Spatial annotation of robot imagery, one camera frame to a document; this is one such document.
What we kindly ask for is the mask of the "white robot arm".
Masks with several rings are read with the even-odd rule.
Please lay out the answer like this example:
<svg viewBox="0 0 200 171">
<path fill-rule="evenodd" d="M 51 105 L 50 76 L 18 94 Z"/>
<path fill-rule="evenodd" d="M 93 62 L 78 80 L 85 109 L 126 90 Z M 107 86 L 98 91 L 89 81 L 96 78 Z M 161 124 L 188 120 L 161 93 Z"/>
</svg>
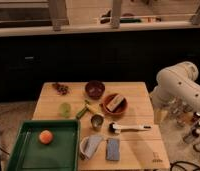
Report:
<svg viewBox="0 0 200 171">
<path fill-rule="evenodd" d="M 199 71 L 189 61 L 165 67 L 157 73 L 157 85 L 151 93 L 155 108 L 166 106 L 174 98 L 179 98 L 200 113 L 200 85 L 195 82 Z"/>
</svg>

